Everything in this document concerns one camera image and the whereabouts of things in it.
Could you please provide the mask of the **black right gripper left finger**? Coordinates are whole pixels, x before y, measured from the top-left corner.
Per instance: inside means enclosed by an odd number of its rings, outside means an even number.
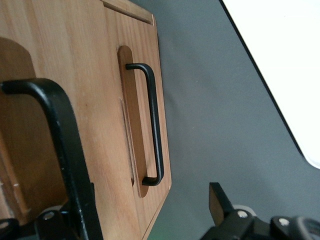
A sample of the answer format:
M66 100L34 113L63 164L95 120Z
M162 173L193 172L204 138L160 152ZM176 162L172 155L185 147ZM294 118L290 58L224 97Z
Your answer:
M72 217L71 217L71 205L69 201L67 201L61 208L60 213L62 215L62 218L65 222L65 224L69 227L72 226Z

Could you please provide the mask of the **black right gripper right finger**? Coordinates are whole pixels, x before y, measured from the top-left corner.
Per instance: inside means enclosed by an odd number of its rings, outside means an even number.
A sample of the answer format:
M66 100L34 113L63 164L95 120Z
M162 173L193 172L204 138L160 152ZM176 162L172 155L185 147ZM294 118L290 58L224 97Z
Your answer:
M233 205L218 182L209 183L209 211L216 226L234 211Z

